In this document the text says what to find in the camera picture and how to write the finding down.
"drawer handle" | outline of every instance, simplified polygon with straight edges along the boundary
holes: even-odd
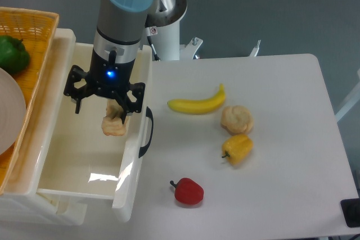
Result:
[[[154,131],[154,117],[152,116],[152,111],[150,110],[149,107],[146,107],[146,117],[148,117],[151,120],[151,132],[150,132],[150,138],[148,139],[148,142],[146,145],[140,147],[139,150],[139,159],[145,155],[146,151],[148,150],[148,148],[150,147],[150,143],[152,140],[152,132]]]

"pepper stem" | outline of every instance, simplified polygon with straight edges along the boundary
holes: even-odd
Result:
[[[225,156],[221,156],[223,159],[225,159],[226,157],[230,157],[229,152],[225,151]]]
[[[178,184],[175,184],[174,181],[170,181],[170,185],[172,185],[174,188],[176,188],[178,186]]]

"white drawer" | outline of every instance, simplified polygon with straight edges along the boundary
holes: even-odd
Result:
[[[112,208],[119,220],[125,222],[131,216],[136,194],[142,161],[140,152],[146,152],[150,144],[149,141],[144,146],[148,119],[152,119],[147,107],[151,90],[151,48],[144,46],[138,51],[130,78],[131,83],[146,84],[142,111],[130,117],[125,136],[107,137],[101,130],[106,99],[97,96],[84,99],[77,115],[75,104],[62,94],[71,65],[88,69],[92,45],[75,44],[71,30],[58,29],[56,34],[55,46],[59,46],[56,41],[61,38],[66,39],[67,44],[58,48],[63,54],[61,57],[52,55],[49,61],[52,64],[48,67],[50,78],[44,83],[41,100],[37,100],[30,129],[26,131],[26,145],[20,150],[6,197],[36,194],[52,204],[53,200],[81,198],[113,200]]]

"white plate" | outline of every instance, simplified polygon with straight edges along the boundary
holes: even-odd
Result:
[[[17,82],[0,69],[0,154],[16,140],[26,113],[24,95]]]

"screw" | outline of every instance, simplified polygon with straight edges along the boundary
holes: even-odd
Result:
[[[199,40],[196,37],[192,38],[192,45],[196,45]]]

